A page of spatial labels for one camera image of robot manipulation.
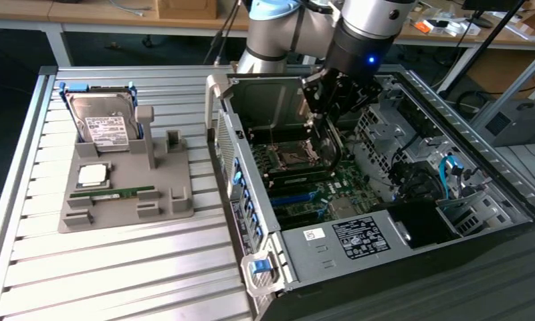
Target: gray floor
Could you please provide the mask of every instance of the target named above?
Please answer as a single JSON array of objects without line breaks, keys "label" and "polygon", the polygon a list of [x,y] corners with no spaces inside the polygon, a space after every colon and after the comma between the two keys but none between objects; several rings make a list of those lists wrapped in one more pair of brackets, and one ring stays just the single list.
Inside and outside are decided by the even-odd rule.
[{"label": "gray floor", "polygon": [[[211,41],[209,37],[155,35],[155,47],[147,48],[143,35],[66,33],[66,37],[76,66],[199,65]],[[221,62],[237,60],[244,47],[244,39],[231,39]],[[454,48],[396,45],[384,62],[402,64],[434,83],[448,69],[432,60],[432,55],[443,59],[452,53]],[[289,56],[292,63],[299,60],[297,55]],[[50,65],[54,58],[42,32],[0,29],[0,192],[30,99],[28,93],[33,90],[40,66]],[[478,89],[478,85],[466,79],[451,98],[470,89]]]}]

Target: aluminum workbench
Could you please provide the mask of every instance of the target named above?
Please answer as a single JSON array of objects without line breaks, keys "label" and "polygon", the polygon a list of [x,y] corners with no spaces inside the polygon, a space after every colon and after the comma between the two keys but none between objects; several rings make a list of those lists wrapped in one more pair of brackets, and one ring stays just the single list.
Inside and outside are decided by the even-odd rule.
[{"label": "aluminum workbench", "polygon": [[[205,77],[228,67],[41,69],[0,200],[2,320],[251,320],[204,136]],[[58,83],[123,86],[153,105],[153,136],[181,130],[188,219],[58,234],[76,128]]]}]

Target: metal slats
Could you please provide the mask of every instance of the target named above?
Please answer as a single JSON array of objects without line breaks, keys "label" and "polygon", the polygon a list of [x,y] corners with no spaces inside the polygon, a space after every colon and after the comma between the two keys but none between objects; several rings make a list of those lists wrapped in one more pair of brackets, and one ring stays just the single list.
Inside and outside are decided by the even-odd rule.
[{"label": "metal slats", "polygon": [[217,72],[229,68],[58,72],[56,85],[124,86],[133,81],[139,103],[155,106],[153,136],[181,130],[196,214],[57,233],[76,129],[53,94],[0,297],[4,320],[251,320],[204,136],[205,76]]}]

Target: gray 3d-printed holder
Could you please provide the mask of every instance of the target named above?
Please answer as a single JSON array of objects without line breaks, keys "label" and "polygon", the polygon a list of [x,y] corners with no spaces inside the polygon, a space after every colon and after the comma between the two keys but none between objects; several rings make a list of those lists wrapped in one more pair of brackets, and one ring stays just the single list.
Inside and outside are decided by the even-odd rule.
[{"label": "gray 3d-printed holder", "polygon": [[[139,106],[136,120],[143,125],[144,138],[129,140],[128,152],[98,153],[93,143],[76,142],[57,226],[60,233],[193,216],[187,141],[177,130],[169,130],[164,138],[152,139],[153,119],[152,106]],[[76,187],[78,168],[93,164],[108,165],[108,189]],[[94,193],[139,187],[153,188],[137,191],[136,197],[116,197],[116,191],[111,196],[104,195],[105,200],[96,200]],[[70,197],[76,193],[93,194]]]}]

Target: black stand pole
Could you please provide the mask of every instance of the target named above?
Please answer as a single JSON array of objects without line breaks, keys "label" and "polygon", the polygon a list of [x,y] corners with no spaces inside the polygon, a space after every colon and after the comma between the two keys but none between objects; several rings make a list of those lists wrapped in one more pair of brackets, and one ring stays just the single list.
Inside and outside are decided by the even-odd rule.
[{"label": "black stand pole", "polygon": [[491,42],[494,41],[495,37],[498,36],[499,32],[502,32],[503,28],[506,27],[506,24],[510,22],[510,19],[516,14],[516,12],[524,2],[526,2],[526,0],[518,0],[518,3],[515,4],[514,8],[511,8],[511,10],[507,12],[506,16],[498,23],[498,26],[494,28],[488,37],[486,38],[484,42],[482,43],[480,47],[478,48],[476,52],[474,53],[472,58],[467,62],[466,66],[462,68],[462,71],[459,72],[456,78],[454,78],[454,81],[450,83],[448,88],[446,88],[446,90],[439,92],[439,96],[443,99],[446,99],[450,96],[450,93],[452,92],[452,90],[456,87],[458,83],[460,82],[462,78],[466,76],[466,73],[468,72],[470,68],[472,67],[475,61],[482,56],[483,52],[488,48],[488,46],[490,46]]}]

